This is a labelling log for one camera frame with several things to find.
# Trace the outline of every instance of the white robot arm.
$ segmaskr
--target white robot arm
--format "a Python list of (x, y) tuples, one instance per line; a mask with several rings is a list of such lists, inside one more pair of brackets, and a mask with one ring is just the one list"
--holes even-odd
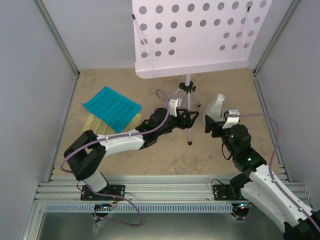
[(187, 111), (179, 108), (178, 99), (169, 100), (170, 115), (166, 119), (168, 110), (166, 108), (157, 108), (149, 119), (144, 120), (135, 129), (114, 134), (114, 135), (95, 135), (93, 131), (85, 131), (65, 152), (67, 158), (71, 153), (67, 163), (78, 181), (84, 181), (93, 191), (104, 192), (109, 190), (108, 181), (98, 166), (101, 160), (109, 155), (120, 153), (127, 150), (141, 150), (148, 148), (157, 142), (159, 136), (171, 133), (174, 128), (189, 129), (193, 126), (198, 111)]
[(222, 121), (205, 116), (205, 132), (222, 139), (222, 146), (230, 153), (226, 159), (232, 158), (241, 172), (226, 187), (235, 199), (245, 198), (256, 205), (278, 226), (285, 240), (319, 240), (320, 211), (313, 211), (298, 199), (274, 174), (266, 160), (251, 147), (251, 135), (235, 115), (239, 115), (238, 110), (225, 112)]

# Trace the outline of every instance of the tripod leg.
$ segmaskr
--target tripod leg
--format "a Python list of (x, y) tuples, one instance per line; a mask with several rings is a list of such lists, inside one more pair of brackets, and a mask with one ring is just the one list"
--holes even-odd
[[(191, 94), (188, 93), (187, 95), (187, 104), (188, 104), (188, 111), (191, 110)], [(192, 128), (188, 129), (188, 145), (190, 146), (192, 144)]]
[(175, 92), (172, 94), (172, 97), (176, 97), (176, 95), (180, 92), (180, 88), (178, 88), (177, 90), (175, 90)]
[(193, 91), (192, 93), (193, 93), (193, 95), (194, 95), (196, 105), (197, 105), (198, 107), (200, 107), (200, 106), (201, 106), (201, 103), (200, 103), (200, 100), (199, 100), (199, 98), (198, 98), (198, 96), (197, 96), (196, 92), (195, 92), (195, 91)]

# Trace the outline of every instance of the metal plate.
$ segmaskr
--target metal plate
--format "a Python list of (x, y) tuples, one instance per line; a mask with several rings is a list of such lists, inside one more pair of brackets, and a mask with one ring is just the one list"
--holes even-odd
[[(110, 185), (110, 190), (108, 194), (117, 195), (121, 197), (125, 197), (125, 185)], [(82, 186), (82, 193), (80, 196), (81, 201), (114, 201), (113, 197), (109, 196), (99, 196), (94, 194), (87, 185)]]
[[(95, 203), (48, 203), (46, 213), (93, 213)], [(231, 203), (137, 203), (141, 213), (231, 213)], [(115, 208), (106, 208), (98, 213), (131, 214), (137, 211), (127, 203), (117, 203)]]

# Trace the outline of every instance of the black mounting base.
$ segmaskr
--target black mounting base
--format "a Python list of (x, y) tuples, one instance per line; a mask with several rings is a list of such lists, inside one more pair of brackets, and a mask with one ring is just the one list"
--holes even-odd
[(236, 201), (237, 199), (230, 190), (230, 185), (213, 185), (213, 196), (216, 201)]
[[(125, 185), (110, 185), (110, 189), (106, 194), (117, 195), (120, 197), (124, 197), (126, 193), (126, 186)], [(82, 193), (80, 197), (81, 201), (123, 201), (119, 198), (113, 198), (110, 196), (99, 196), (94, 194), (87, 185), (83, 185)]]
[(187, 94), (190, 94), (191, 92), (194, 92), (196, 90), (196, 86), (194, 86), (193, 81), (190, 81), (189, 86), (186, 86), (184, 82), (181, 82), (179, 84), (179, 89), (185, 91)]

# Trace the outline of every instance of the gray wall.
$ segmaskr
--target gray wall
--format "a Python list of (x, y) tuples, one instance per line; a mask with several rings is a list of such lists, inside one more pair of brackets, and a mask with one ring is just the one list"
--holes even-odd
[(75, 77), (33, 0), (0, 1), (0, 239), (21, 239)]
[(273, 0), (249, 56), (249, 69), (255, 69), (293, 0)]
[[(132, 0), (42, 1), (78, 69), (135, 67)], [(272, 2), (251, 50), (251, 69), (258, 64), (292, 1)]]
[(292, 176), (320, 209), (320, 1), (302, 1), (264, 64), (261, 79)]

